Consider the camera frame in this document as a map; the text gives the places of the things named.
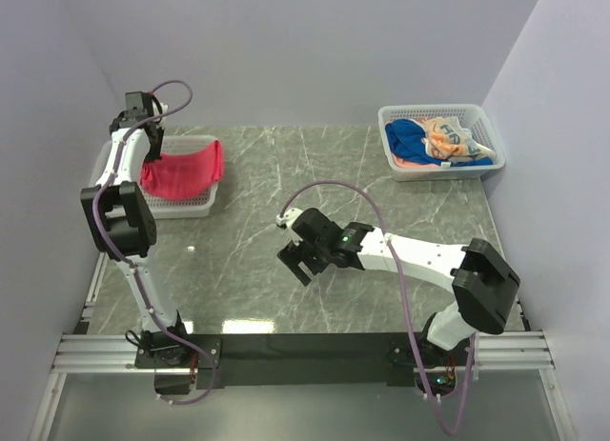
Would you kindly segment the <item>pink red towel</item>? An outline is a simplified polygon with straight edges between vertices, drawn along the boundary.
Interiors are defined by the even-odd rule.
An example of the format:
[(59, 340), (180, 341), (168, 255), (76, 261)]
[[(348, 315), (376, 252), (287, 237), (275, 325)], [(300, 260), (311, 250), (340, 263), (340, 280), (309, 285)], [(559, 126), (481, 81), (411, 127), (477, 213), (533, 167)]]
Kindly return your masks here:
[(205, 149), (189, 154), (163, 154), (146, 162), (140, 185), (144, 192), (165, 200), (195, 198), (224, 176), (223, 147), (214, 140)]

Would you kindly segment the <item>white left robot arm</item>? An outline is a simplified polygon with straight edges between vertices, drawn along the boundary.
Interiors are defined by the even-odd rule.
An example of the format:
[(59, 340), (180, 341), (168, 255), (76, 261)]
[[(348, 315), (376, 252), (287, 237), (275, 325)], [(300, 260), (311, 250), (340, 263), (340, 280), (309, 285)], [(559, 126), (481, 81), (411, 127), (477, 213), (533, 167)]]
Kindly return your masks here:
[(125, 334), (137, 347), (137, 362), (179, 367), (192, 358), (192, 343), (161, 289), (154, 264), (156, 223), (138, 184), (144, 163), (160, 158), (167, 108), (144, 91), (128, 92), (125, 104), (110, 125), (106, 166), (93, 186), (81, 190), (80, 202), (95, 246), (124, 274), (141, 315), (142, 332)]

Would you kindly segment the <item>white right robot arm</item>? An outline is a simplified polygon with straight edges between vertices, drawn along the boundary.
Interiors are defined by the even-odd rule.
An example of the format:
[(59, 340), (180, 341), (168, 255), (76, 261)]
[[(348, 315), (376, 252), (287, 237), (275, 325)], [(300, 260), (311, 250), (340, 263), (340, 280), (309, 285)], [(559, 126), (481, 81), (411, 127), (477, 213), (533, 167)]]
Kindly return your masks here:
[(504, 333), (520, 279), (489, 242), (444, 245), (384, 232), (351, 222), (340, 227), (320, 210), (291, 208), (275, 219), (289, 234), (278, 259), (308, 285), (329, 266), (387, 271), (438, 286), (453, 302), (434, 313), (416, 333), (417, 351), (427, 368), (442, 365), (472, 334)]

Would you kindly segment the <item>beige patterned towel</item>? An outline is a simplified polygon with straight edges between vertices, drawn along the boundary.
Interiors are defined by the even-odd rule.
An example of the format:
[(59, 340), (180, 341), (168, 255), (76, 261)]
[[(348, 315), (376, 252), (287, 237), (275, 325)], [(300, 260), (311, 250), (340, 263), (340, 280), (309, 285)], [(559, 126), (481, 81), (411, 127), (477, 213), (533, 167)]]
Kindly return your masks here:
[(430, 158), (452, 165), (492, 164), (496, 159), (496, 153), (478, 143), (455, 116), (421, 119), (418, 123), (424, 131), (421, 142), (425, 154)]

